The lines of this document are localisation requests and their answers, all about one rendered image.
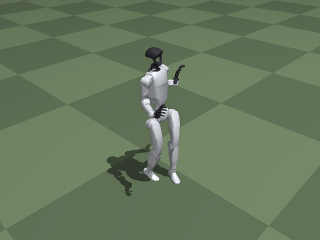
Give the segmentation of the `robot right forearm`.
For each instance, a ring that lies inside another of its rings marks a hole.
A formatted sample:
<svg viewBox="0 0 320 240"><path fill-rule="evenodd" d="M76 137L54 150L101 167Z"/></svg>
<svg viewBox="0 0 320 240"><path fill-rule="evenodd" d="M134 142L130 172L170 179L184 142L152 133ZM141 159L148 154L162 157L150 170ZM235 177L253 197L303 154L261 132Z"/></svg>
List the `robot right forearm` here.
<svg viewBox="0 0 320 240"><path fill-rule="evenodd" d="M141 100L141 101L140 101L140 105L141 105L142 109L143 109L152 119L155 118L155 115L154 115L155 111L153 110L153 108L151 107L150 104L145 105L144 101ZM159 117L159 119L160 119L160 117Z"/></svg>

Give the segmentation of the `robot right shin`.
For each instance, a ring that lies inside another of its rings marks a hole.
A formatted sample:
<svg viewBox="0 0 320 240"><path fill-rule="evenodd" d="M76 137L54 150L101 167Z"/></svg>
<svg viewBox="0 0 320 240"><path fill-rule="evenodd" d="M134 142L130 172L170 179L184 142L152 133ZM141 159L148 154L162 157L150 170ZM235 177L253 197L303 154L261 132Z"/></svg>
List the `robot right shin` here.
<svg viewBox="0 0 320 240"><path fill-rule="evenodd" d="M156 157L154 150L150 151L150 154L149 154L148 159L147 159L148 165L147 165L147 169L146 169L146 172L148 174L150 174L150 172L152 172L154 167L159 162L160 158L161 158L161 156L159 156L158 158Z"/></svg>

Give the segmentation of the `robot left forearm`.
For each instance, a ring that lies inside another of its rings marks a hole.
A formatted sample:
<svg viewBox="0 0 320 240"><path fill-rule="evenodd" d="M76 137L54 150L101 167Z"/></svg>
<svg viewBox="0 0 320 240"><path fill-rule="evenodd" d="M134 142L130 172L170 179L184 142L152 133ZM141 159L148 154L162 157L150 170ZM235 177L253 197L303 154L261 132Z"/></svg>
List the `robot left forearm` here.
<svg viewBox="0 0 320 240"><path fill-rule="evenodd" d="M176 86L176 85L178 85L178 83L179 83L179 81L177 81L177 84L174 84L174 80L169 79L168 80L168 87L172 86L172 85Z"/></svg>

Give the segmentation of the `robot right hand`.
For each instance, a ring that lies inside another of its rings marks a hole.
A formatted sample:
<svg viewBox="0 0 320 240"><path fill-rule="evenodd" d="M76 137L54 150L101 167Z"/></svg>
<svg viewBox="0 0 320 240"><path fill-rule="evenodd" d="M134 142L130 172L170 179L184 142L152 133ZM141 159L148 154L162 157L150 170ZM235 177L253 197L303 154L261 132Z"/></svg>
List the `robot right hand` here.
<svg viewBox="0 0 320 240"><path fill-rule="evenodd" d="M164 115L162 115L161 113L165 114L165 112L163 111L167 111L167 110L163 108L168 108L168 107L166 107L165 104L163 104L154 112L154 116L156 119L158 119L160 116L164 117Z"/></svg>

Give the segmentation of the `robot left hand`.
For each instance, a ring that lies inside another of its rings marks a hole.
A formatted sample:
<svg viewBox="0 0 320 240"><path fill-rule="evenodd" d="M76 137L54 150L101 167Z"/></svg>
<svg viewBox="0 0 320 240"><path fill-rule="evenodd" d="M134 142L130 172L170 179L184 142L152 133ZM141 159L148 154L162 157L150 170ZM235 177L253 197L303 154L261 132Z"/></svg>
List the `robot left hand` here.
<svg viewBox="0 0 320 240"><path fill-rule="evenodd" d="M176 73L175 73L175 76L174 76L174 81L173 81L173 83L176 85L177 84L177 82L178 82L178 80L179 80L179 78L178 78L178 76L179 76L179 73L180 73L180 71L182 70L181 68L184 68L185 67L185 65L180 65L179 66L179 68L178 68L178 70L176 71Z"/></svg>

